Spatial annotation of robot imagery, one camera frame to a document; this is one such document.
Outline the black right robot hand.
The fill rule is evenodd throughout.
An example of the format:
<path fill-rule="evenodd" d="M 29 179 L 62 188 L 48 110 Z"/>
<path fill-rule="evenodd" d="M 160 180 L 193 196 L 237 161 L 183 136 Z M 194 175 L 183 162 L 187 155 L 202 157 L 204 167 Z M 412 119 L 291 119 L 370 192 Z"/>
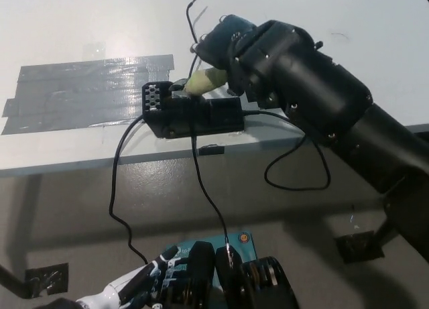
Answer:
<path fill-rule="evenodd" d="M 232 44 L 255 28 L 254 23 L 242 17 L 233 14 L 224 15 L 213 30 L 195 45 L 194 52 L 203 62 L 219 70 L 228 70 Z"/>

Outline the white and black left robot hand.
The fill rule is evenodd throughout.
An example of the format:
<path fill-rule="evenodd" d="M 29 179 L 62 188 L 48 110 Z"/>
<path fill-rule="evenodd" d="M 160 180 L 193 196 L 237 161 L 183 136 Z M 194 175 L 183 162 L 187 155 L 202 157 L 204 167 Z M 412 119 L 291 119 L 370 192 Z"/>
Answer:
<path fill-rule="evenodd" d="M 176 245 L 170 247 L 148 264 L 109 283 L 102 292 L 77 300 L 78 307 L 167 308 L 167 302 L 160 298 L 161 290 L 172 280 L 174 268 L 188 262 L 177 256 L 179 250 Z"/>

